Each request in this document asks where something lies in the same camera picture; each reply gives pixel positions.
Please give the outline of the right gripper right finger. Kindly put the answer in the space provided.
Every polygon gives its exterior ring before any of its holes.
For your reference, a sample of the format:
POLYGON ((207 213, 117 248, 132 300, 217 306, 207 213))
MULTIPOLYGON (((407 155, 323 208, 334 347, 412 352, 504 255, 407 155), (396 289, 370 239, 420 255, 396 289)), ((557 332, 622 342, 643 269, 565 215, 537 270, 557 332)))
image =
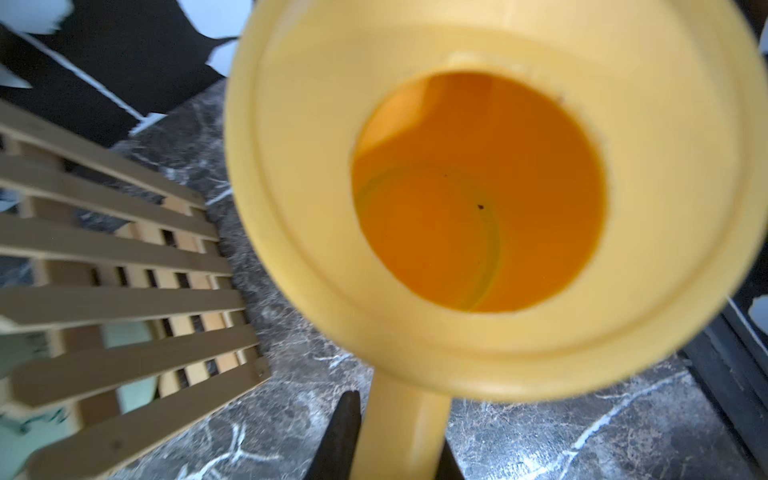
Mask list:
POLYGON ((464 480, 465 477, 453 455, 449 442, 444 441, 435 480, 464 480))

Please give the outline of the green watering can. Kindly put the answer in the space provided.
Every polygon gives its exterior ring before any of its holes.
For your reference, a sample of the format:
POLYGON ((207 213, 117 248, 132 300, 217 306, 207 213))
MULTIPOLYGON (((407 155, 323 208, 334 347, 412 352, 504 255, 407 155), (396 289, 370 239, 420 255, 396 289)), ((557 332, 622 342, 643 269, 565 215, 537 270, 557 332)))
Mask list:
POLYGON ((48 335, 25 332, 1 337, 1 477, 14 479, 38 449, 68 438, 85 426, 76 403, 101 393, 114 394, 125 414, 154 399, 157 379, 148 377, 126 385, 88 379, 77 373, 98 371, 103 354, 54 359, 48 335))

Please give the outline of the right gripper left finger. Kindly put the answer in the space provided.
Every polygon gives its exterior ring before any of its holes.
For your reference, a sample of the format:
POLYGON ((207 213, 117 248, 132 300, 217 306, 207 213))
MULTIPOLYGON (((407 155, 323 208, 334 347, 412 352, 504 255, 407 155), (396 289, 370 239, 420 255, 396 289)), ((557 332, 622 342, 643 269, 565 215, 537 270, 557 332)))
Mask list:
POLYGON ((344 392, 304 480, 349 479, 361 422, 360 392, 344 392))

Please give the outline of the yellow watering can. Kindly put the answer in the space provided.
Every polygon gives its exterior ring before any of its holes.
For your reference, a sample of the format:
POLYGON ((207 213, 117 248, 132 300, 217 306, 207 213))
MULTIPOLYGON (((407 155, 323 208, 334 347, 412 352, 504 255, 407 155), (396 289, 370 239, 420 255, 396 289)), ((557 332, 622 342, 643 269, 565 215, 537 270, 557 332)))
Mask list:
POLYGON ((767 232, 767 74, 732 1, 260 1, 225 145, 269 275, 374 369, 354 479, 433 478, 455 398, 671 354, 767 232))

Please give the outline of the wooden slatted shelf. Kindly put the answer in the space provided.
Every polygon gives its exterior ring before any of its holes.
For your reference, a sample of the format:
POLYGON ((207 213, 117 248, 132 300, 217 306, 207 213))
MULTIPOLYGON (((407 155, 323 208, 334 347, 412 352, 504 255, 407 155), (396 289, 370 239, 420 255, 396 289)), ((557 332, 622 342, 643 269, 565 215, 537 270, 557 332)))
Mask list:
POLYGON ((101 479, 263 384, 247 323, 202 197, 12 104, 1 106, 1 253, 34 282, 1 292, 1 335, 44 332, 54 359, 103 354, 88 379, 155 377, 121 414, 116 396, 76 403, 85 426, 38 449, 19 479, 101 479))

